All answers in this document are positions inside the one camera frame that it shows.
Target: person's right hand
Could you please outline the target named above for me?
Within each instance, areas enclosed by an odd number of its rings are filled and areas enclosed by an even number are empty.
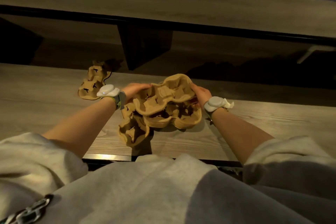
[[[204,104],[212,97],[209,90],[192,83],[191,89],[195,92],[200,106],[204,109]]]

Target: person's left hand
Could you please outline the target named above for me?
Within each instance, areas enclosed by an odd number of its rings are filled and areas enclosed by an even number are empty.
[[[134,97],[140,90],[149,89],[151,87],[150,84],[146,83],[130,83],[126,87],[122,89],[122,91],[126,95],[126,103]]]

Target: forearm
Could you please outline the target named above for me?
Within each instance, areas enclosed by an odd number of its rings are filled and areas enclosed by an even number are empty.
[[[214,111],[211,119],[238,161],[243,164],[257,146],[274,138],[223,108]]]
[[[62,120],[43,136],[82,158],[115,110],[115,101],[103,98]]]

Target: hand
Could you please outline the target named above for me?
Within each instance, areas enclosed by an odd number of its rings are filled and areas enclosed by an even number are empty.
[[[132,99],[140,90],[149,89],[150,87],[151,85],[146,83],[130,83],[122,89],[126,95],[126,103]]]
[[[194,83],[192,83],[190,87],[195,92],[200,106],[204,109],[204,104],[212,97],[210,91],[200,86],[197,86]]]

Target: light gray fabric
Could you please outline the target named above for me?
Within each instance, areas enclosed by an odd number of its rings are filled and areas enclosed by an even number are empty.
[[[336,192],[327,186],[336,184],[335,160],[310,138],[291,139],[287,147],[279,140],[260,145],[244,167],[244,180],[252,186],[186,154],[175,161],[153,157],[147,161],[112,163],[87,174],[79,158],[40,135],[8,138],[0,142],[0,219],[51,192],[55,198],[40,223],[334,223],[336,219],[330,211]]]

